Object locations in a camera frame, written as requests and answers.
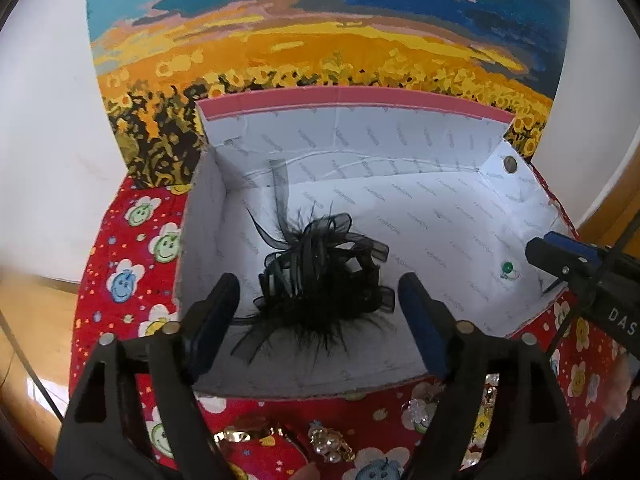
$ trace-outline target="sunflower painting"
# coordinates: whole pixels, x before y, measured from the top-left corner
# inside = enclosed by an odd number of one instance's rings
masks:
[[[87,0],[104,107],[139,187],[182,186],[196,102],[290,86],[437,92],[515,114],[529,158],[564,60],[569,0]]]

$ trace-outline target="blue smiley face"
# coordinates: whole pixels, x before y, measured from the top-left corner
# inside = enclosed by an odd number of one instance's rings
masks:
[[[379,458],[364,466],[355,480],[400,480],[400,464],[388,458]]]
[[[113,280],[111,297],[116,303],[124,303],[133,294],[136,286],[136,275],[130,269],[123,270]]]

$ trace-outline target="black feather fascinator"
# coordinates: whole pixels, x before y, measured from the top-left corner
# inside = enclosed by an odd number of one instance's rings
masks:
[[[340,342],[346,348],[343,321],[367,319],[377,310],[390,314],[396,302],[395,292],[380,285],[380,267],[374,262],[385,262],[389,247],[351,232],[347,213],[293,226],[287,219],[284,161],[271,161],[271,171],[282,240],[268,234],[252,216],[262,240],[276,251],[265,258],[264,272],[258,276],[262,296],[254,300],[257,311],[233,322],[250,327],[232,350],[248,364],[279,329],[291,330],[300,347],[315,345],[316,350],[322,346],[329,351]]]

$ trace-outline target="red cartoon tablecloth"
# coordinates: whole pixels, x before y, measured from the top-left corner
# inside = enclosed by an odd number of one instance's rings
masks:
[[[190,185],[139,190],[130,178],[122,183],[104,216],[79,289],[70,392],[101,334],[113,332],[120,339],[128,339],[153,333],[168,320],[176,319],[172,290],[189,190]],[[546,348],[573,300],[570,293],[564,293],[521,332],[535,334],[542,348]],[[554,353],[552,365],[564,391],[581,452],[602,420],[599,393],[617,352],[614,341],[579,319]],[[426,379],[357,399],[263,402],[197,397],[212,432],[233,423],[241,414],[268,416],[291,428],[306,444],[313,421],[340,431],[356,453],[356,460],[324,464],[315,456],[323,480],[360,480],[359,471],[372,470],[379,463],[376,460],[385,457],[394,476],[390,480],[398,480],[421,438],[412,421],[402,416],[403,407],[419,390],[428,389],[425,382],[431,384]],[[173,465],[149,377],[140,378],[138,386],[156,458]],[[482,434],[476,437],[482,440]],[[228,452],[227,458],[241,480],[286,479],[305,463],[295,447],[277,436],[234,445]]]

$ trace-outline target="metal bolt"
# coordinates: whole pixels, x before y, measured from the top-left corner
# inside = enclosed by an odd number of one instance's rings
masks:
[[[98,343],[100,343],[100,345],[102,346],[107,346],[113,343],[115,339],[116,336],[114,336],[111,332],[107,332],[100,336],[100,339],[98,339]]]
[[[518,169],[518,161],[512,155],[507,155],[502,160],[502,166],[504,167],[504,171],[513,174]]]
[[[470,321],[459,321],[456,323],[456,328],[463,334],[471,334],[476,329]]]
[[[531,332],[525,332],[522,334],[522,341],[525,345],[533,346],[538,343],[536,336],[534,336]]]
[[[167,335],[175,334],[178,330],[180,330],[180,323],[177,321],[167,321],[162,325],[162,332]]]

